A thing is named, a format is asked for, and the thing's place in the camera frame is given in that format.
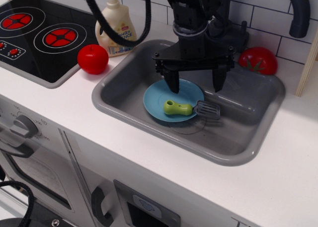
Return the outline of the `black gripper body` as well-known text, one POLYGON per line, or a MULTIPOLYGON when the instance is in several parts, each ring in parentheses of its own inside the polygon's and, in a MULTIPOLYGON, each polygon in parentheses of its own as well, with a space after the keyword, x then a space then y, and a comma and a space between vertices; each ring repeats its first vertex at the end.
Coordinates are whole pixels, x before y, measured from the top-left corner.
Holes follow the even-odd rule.
POLYGON ((215 76, 225 76, 234 67, 236 47, 211 38, 206 31, 193 37, 179 37, 177 43, 156 51, 156 70, 185 72, 211 70, 215 76))

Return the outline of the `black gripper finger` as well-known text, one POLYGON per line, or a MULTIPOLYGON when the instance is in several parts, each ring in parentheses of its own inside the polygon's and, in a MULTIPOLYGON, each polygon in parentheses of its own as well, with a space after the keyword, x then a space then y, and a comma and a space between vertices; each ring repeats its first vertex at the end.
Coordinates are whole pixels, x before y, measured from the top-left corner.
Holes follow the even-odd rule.
POLYGON ((221 67, 212 70, 213 87, 215 92, 222 90, 227 76, 227 68, 221 67))
POLYGON ((179 93, 179 72, 178 71, 170 71, 170 70, 163 70, 163 76, 166 84, 168 85, 169 89, 173 92, 178 94, 179 93))

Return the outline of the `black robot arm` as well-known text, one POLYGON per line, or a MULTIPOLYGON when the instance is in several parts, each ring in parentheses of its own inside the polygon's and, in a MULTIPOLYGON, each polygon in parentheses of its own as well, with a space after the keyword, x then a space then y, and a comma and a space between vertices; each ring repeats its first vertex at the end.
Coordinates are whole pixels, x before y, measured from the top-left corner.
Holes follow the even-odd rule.
POLYGON ((173 31, 178 42, 154 53, 156 71, 169 89, 179 92, 179 72, 212 70, 216 92, 223 88, 227 72, 234 67, 235 48, 213 38, 208 31, 209 22, 217 18, 222 0, 168 0, 173 9, 173 31))

